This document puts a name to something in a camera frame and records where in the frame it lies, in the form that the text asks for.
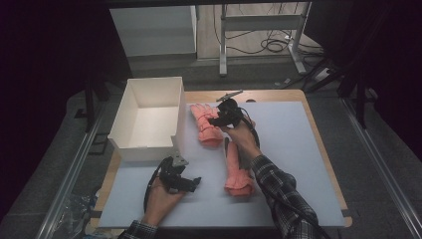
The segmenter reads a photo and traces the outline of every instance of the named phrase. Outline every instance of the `hand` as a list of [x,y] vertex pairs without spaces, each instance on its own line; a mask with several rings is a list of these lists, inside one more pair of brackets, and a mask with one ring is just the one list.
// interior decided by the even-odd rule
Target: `hand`
[[[249,118],[246,119],[250,120],[252,125],[255,127],[255,122],[253,120]],[[221,126],[220,128],[222,131],[227,132],[230,135],[232,140],[239,146],[240,150],[248,156],[248,158],[254,159],[262,154],[255,143],[254,135],[243,121],[240,121],[236,127]]]
[[161,180],[158,177],[155,178],[149,192],[146,212],[141,222],[151,226],[158,226],[161,220],[173,209],[185,194],[186,192],[184,191],[179,191],[175,194],[168,193]]

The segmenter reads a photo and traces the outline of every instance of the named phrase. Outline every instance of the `wooden table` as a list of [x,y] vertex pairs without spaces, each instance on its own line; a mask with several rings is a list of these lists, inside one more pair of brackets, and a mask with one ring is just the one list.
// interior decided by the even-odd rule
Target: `wooden table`
[[[193,103],[212,103],[216,99],[221,98],[226,93],[225,91],[210,91],[210,92],[185,92],[185,99],[187,104]],[[332,187],[334,188],[337,196],[340,208],[342,211],[347,211],[347,205],[344,201],[344,197],[341,193],[341,189],[338,185],[337,178],[332,169],[331,162],[329,161],[328,154],[326,153],[325,147],[323,146],[322,139],[320,138],[317,125],[311,112],[308,101],[305,94],[300,90],[262,90],[262,91],[244,91],[242,94],[237,95],[233,98],[238,103],[245,102],[246,100],[255,100],[257,102],[302,102],[305,112],[307,113],[308,120],[310,121],[311,128],[314,132],[316,143],[318,145],[320,154],[325,164],[326,171],[330,177]],[[118,166],[120,164],[120,156],[115,150],[108,170],[105,175],[102,189],[100,190],[100,197],[97,201],[94,215],[91,219],[91,224],[97,227],[100,222],[100,212],[106,206],[106,201],[111,192],[112,184],[114,182],[115,175],[117,174]],[[345,227],[349,227],[352,223],[352,219],[349,216],[344,217]]]

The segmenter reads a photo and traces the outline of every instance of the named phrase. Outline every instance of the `glove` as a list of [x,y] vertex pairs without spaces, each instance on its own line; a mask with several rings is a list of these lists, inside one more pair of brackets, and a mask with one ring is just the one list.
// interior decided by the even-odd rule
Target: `glove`
[[249,170],[239,168],[239,156],[236,143],[230,141],[226,148],[227,180],[224,189],[232,196],[249,196],[254,191],[254,182]]
[[223,133],[220,128],[209,123],[208,119],[217,118],[217,108],[209,105],[196,104],[190,106],[192,114],[196,118],[198,126],[198,139],[205,146],[217,147],[223,141]]

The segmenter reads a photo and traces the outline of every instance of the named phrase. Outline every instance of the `floor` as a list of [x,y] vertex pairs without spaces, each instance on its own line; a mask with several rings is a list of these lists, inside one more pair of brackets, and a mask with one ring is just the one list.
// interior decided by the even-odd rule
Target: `floor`
[[[239,10],[238,5],[230,7],[233,14]],[[262,12],[269,10],[272,12],[277,7],[280,8],[280,5],[263,5],[259,9]],[[290,7],[286,6],[286,9],[292,11],[295,7],[296,4]],[[209,16],[212,11],[212,6],[207,6],[207,8],[207,11],[201,9],[200,21],[205,19],[203,16]],[[249,13],[248,8],[244,5],[240,6],[240,9],[243,13]],[[269,56],[269,53],[245,58],[246,55],[241,55],[237,51],[229,52],[229,56],[233,57],[228,61],[228,76],[220,78],[219,63],[216,60],[218,45],[212,35],[213,25],[208,24],[204,28],[208,28],[206,32],[211,34],[206,39],[213,43],[206,42],[204,45],[209,48],[201,48],[203,50],[201,53],[201,49],[198,49],[199,60],[189,56],[183,58],[176,56],[131,58],[129,62],[133,76],[136,78],[181,76],[185,91],[300,89],[303,87],[303,77],[297,73],[291,58],[274,54]],[[259,42],[258,39],[263,39],[263,37],[265,39],[267,33],[263,34],[250,41],[255,44]],[[257,50],[255,45],[242,42],[242,38],[236,38],[236,41],[233,40],[230,45],[244,48],[247,51]],[[318,58],[309,59],[309,64],[306,67],[311,69],[317,60]],[[287,79],[290,79],[293,84],[287,84]],[[308,85],[315,82],[315,80],[309,79]],[[328,234],[331,238],[418,238],[409,230],[398,203],[393,200],[391,191],[387,189],[382,173],[377,169],[365,143],[362,142],[353,127],[347,110],[335,92],[338,84],[339,82],[333,82],[312,94],[307,94],[316,125],[348,205],[348,214],[353,219],[351,227],[327,228]],[[102,141],[101,137],[104,136],[102,133],[109,132],[123,91],[122,86],[124,83],[121,85],[107,84],[111,98],[105,105],[104,119],[99,126],[99,138],[96,141]],[[86,121],[75,119],[78,109],[82,109],[84,106],[84,93],[78,93],[69,99],[67,114],[54,141],[31,180],[1,223],[0,238],[35,238],[37,235],[44,218],[49,213],[56,193],[61,187],[65,174],[72,166],[75,152],[78,151],[86,136]],[[367,132],[375,142],[379,154],[382,155],[405,198],[408,199],[415,212],[420,215],[422,213],[422,188],[419,186],[422,180],[420,160],[382,120],[372,103],[366,104],[365,112]],[[112,152],[113,148],[110,144],[105,145],[104,151],[101,144],[93,144],[90,147],[90,153],[84,159],[81,171],[72,186],[72,195],[80,198],[89,197],[101,185]],[[62,227],[58,228],[54,238],[74,236],[69,233],[66,226],[76,227],[77,225],[68,223],[70,221],[65,220],[61,224]],[[171,238],[188,238],[189,235],[195,238],[238,238],[238,236],[262,238],[254,233],[238,234],[238,236],[228,236],[218,232],[208,232],[206,235],[195,233],[181,231],[177,235],[171,235]]]

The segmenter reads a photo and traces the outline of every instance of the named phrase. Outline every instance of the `open box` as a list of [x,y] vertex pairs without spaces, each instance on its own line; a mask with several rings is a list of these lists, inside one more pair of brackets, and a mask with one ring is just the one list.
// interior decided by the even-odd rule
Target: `open box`
[[123,160],[183,154],[185,107],[181,77],[129,79],[108,139]]

